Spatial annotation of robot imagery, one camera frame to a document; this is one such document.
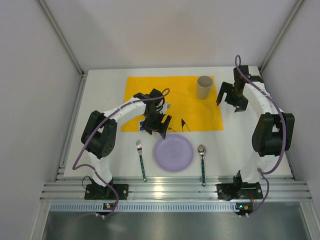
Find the fork with green handle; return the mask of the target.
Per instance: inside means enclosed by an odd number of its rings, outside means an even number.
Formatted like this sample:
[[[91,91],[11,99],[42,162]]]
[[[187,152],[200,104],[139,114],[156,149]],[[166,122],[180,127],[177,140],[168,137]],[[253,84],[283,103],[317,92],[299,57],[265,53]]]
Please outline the fork with green handle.
[[[142,143],[140,140],[136,141],[136,149],[139,155],[139,161],[140,161],[140,167],[141,167],[141,173],[142,173],[142,178],[143,178],[143,182],[146,183],[147,182],[147,177],[146,177],[146,172],[145,172],[145,167],[144,167],[144,162],[143,162],[143,156],[142,156]]]

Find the beige paper cup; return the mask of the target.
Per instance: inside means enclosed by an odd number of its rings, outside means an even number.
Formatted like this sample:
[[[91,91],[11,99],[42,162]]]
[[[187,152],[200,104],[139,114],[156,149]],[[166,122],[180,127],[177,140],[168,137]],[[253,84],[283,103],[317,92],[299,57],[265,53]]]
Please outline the beige paper cup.
[[[196,97],[199,100],[207,99],[213,87],[213,83],[214,81],[210,76],[200,76],[196,81]]]

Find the purple plastic plate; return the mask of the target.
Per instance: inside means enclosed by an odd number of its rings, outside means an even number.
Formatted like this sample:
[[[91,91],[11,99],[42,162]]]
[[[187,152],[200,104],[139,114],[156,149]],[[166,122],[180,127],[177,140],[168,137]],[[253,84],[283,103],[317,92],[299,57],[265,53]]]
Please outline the purple plastic plate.
[[[194,149],[191,142],[179,134],[167,135],[154,146],[155,162],[165,171],[181,172],[193,161]]]

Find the yellow cloth placemat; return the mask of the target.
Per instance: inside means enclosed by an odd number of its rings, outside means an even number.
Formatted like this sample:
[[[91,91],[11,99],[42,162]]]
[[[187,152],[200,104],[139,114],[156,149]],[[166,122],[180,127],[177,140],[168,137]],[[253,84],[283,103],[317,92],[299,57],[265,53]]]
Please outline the yellow cloth placemat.
[[[206,99],[197,98],[198,76],[129,76],[124,101],[134,94],[149,94],[152,89],[170,89],[165,101],[170,104],[166,111],[172,116],[170,132],[222,131],[223,119],[217,106],[216,85],[213,84]]]

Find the spoon with green handle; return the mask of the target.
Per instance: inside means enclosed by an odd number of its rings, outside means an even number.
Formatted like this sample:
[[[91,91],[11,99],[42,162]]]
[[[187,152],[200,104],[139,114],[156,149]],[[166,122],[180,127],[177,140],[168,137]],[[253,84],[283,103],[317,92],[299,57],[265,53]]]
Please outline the spoon with green handle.
[[[206,147],[203,144],[200,144],[197,147],[198,154],[201,160],[201,178],[202,178],[202,186],[206,186],[206,177],[205,177],[205,154],[206,154]]]

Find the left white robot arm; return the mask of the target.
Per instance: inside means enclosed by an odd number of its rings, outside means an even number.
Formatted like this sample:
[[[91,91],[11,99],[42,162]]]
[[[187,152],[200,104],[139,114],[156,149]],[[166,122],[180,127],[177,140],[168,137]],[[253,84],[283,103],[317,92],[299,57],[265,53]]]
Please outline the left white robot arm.
[[[165,101],[170,89],[152,89],[149,94],[141,92],[133,95],[122,105],[105,112],[93,111],[81,136],[81,153],[87,152],[92,170],[89,192],[95,199],[107,198],[114,193],[113,176],[108,156],[116,144],[117,130],[132,119],[143,116],[142,128],[148,134],[159,133],[164,139],[167,135],[171,115],[166,115],[169,104]]]

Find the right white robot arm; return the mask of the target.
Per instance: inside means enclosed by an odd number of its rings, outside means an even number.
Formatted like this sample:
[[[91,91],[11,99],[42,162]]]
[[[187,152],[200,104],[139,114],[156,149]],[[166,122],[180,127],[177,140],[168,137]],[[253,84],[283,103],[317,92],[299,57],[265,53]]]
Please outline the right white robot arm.
[[[233,177],[232,183],[217,186],[221,198],[245,199],[249,194],[262,198],[260,179],[280,165],[285,152],[290,148],[295,117],[283,112],[273,102],[262,78],[252,75],[248,65],[239,65],[233,70],[234,83],[223,82],[216,103],[222,101],[243,112],[251,106],[258,118],[251,137],[253,153],[244,167]]]

